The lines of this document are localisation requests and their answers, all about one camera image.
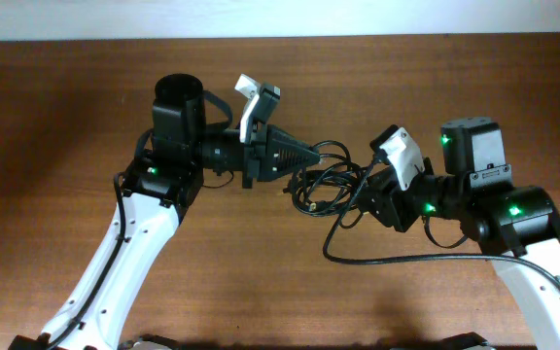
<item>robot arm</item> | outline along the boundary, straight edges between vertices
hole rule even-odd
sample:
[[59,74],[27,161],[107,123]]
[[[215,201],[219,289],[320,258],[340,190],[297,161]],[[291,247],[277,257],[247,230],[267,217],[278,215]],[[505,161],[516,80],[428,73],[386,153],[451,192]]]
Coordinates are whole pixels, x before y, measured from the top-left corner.
[[[154,127],[138,141],[122,185],[120,176],[115,179],[118,205],[105,238],[39,339],[18,336],[10,349],[116,350],[151,265],[202,187],[204,168],[218,174],[242,171],[243,187],[251,188],[254,179],[273,181],[319,162],[308,145],[266,124],[280,92],[254,84],[259,102],[250,99],[241,130],[236,130],[228,129],[228,105],[204,91],[197,78],[175,74],[157,83]],[[270,91],[275,91],[273,99]],[[207,125],[204,99],[225,111],[228,122]],[[247,137],[241,140],[240,134]],[[149,137],[153,148],[145,150]]]
[[[125,240],[98,293],[81,322],[57,346],[63,349],[116,349],[124,320],[155,258],[175,234],[180,220],[173,208],[156,197],[133,193],[122,199],[126,213]],[[42,333],[55,339],[80,313],[98,276],[118,243],[122,220],[117,208],[107,234],[94,254],[79,284]]]
[[[450,176],[434,175],[403,128],[375,139],[371,147],[383,150],[392,166],[370,178],[359,208],[397,231],[419,216],[459,220],[462,233],[484,254],[534,263],[560,282],[560,215],[544,190],[513,186],[498,125],[488,118],[463,119],[447,122],[441,133]],[[560,349],[560,290],[523,264],[492,264],[538,348]]]

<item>black cable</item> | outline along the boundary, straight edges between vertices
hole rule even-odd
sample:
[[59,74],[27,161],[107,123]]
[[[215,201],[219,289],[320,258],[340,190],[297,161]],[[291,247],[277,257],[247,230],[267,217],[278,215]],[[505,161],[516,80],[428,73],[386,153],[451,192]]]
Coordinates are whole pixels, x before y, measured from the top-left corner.
[[429,216],[423,217],[423,221],[424,221],[424,227],[425,227],[425,234],[427,235],[427,238],[429,238],[429,240],[432,243],[434,243],[435,245],[437,245],[439,248],[444,248],[444,249],[457,248],[457,247],[461,246],[462,244],[464,244],[464,242],[466,242],[466,240],[468,240],[468,237],[466,235],[462,235],[462,238],[460,238],[457,242],[455,242],[451,245],[447,245],[447,246],[441,245],[436,241],[436,239],[432,235],[432,230],[429,227]]
[[206,186],[206,185],[202,185],[203,188],[205,189],[210,189],[210,190],[216,190],[216,189],[221,189],[224,186],[227,186],[228,184],[230,184],[232,182],[232,180],[234,180],[234,171],[229,170],[228,171],[230,173],[230,179],[228,179],[228,181],[226,181],[225,183],[221,184],[220,186]]
[[153,142],[153,138],[151,136],[153,136],[153,130],[150,128],[144,131],[144,133],[137,139],[137,144],[135,145],[135,153],[133,154],[134,157],[138,158],[144,154],[144,147],[146,146],[146,142],[148,142],[148,139],[150,138],[151,142]]
[[101,289],[101,286],[103,285],[103,282],[107,277],[107,273],[109,272],[110,268],[114,264],[114,261],[118,256],[118,251],[121,249],[121,246],[123,245],[123,242],[125,240],[124,233],[126,231],[126,216],[124,215],[123,193],[121,192],[121,187],[120,187],[120,178],[123,174],[124,173],[118,173],[114,176],[114,190],[116,191],[116,202],[118,203],[118,211],[121,219],[120,222],[121,230],[116,238],[116,246],[114,246],[114,250],[112,251],[112,254],[110,255],[107,262],[105,263],[105,266],[103,267],[101,274],[98,276],[98,279],[96,280],[96,283],[92,288],[92,291],[87,296],[84,305],[82,305],[82,308],[79,310],[77,315],[70,320],[68,327],[66,327],[64,332],[62,332],[62,334],[60,334],[56,339],[54,339],[52,342],[50,342],[47,345],[47,350],[53,350],[54,348],[56,348],[57,345],[59,345],[68,335],[70,335],[70,333],[72,333],[75,330],[75,328],[77,328],[77,326],[79,326],[79,324],[82,322],[84,315],[86,315],[86,312],[88,312],[88,309],[92,305],[94,298],[96,298],[98,291]]
[[205,90],[204,92],[204,99],[207,100],[209,103],[217,107],[220,111],[222,111],[226,117],[227,121],[225,122],[214,122],[206,125],[206,133],[219,133],[227,128],[230,127],[232,124],[232,111],[230,110],[230,105],[228,105],[223,99],[215,95],[213,92],[209,90]]
[[[428,254],[428,255],[413,255],[413,256],[399,256],[399,257],[388,257],[388,258],[377,258],[377,259],[347,259],[336,257],[330,254],[330,244],[332,238],[336,233],[338,227],[341,228],[352,228],[354,227],[362,218],[362,213],[356,218],[354,223],[351,225],[344,225],[342,223],[345,215],[351,210],[356,209],[354,205],[358,194],[365,186],[368,180],[368,175],[372,171],[374,165],[377,163],[375,158],[367,168],[362,168],[359,165],[351,161],[349,156],[349,151],[344,145],[335,141],[324,141],[322,143],[314,145],[312,148],[318,150],[320,147],[335,145],[339,147],[344,156],[322,154],[322,157],[326,158],[337,158],[341,160],[341,163],[334,164],[326,170],[308,170],[305,169],[301,171],[301,179],[298,177],[299,174],[296,172],[293,174],[292,180],[289,182],[289,186],[285,189],[285,192],[289,192],[292,195],[293,203],[296,209],[304,214],[321,217],[321,216],[331,216],[338,215],[326,240],[323,245],[323,255],[326,259],[334,263],[344,263],[352,265],[372,265],[372,264],[389,264],[389,263],[418,263],[418,262],[434,262],[434,261],[445,261],[445,260],[477,260],[477,261],[498,261],[506,263],[518,263],[524,265],[532,270],[536,271],[539,275],[543,276],[548,282],[550,282],[560,293],[560,281],[548,271],[546,271],[541,266],[528,262],[523,259],[499,256],[499,255],[483,255],[483,254]],[[346,171],[336,171],[338,167],[345,165],[347,167]],[[299,180],[302,180],[303,186],[299,186]],[[309,196],[314,193],[318,186],[331,186],[340,188],[338,195],[333,201],[323,201],[317,202],[315,204],[315,210],[309,212],[307,206],[309,205]],[[319,209],[319,203],[322,203],[322,208]],[[436,245],[440,246],[436,240],[431,235],[431,230],[429,229],[429,217],[426,220],[425,231],[428,238]],[[454,248],[464,243],[465,237],[460,239],[458,242],[454,243],[450,248]]]

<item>wooden table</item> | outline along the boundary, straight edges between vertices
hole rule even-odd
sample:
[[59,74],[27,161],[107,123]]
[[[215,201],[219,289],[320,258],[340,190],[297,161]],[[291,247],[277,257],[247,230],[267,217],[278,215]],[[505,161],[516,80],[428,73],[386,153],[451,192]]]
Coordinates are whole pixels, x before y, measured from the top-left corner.
[[[443,173],[439,126],[492,117],[514,183],[546,188],[560,209],[560,34],[0,43],[0,348],[38,335],[77,284],[113,215],[112,175],[152,124],[155,82],[175,72],[235,112],[239,74],[273,83],[273,123],[308,143],[341,141],[364,164],[368,142],[397,123]],[[220,118],[208,108],[209,121]],[[476,331],[532,342],[489,263],[333,264],[321,255],[332,218],[296,211],[285,180],[239,185],[200,192],[122,339],[392,344]],[[456,223],[433,230],[444,242],[460,235]],[[397,233],[372,217],[332,250],[441,252],[420,225]]]

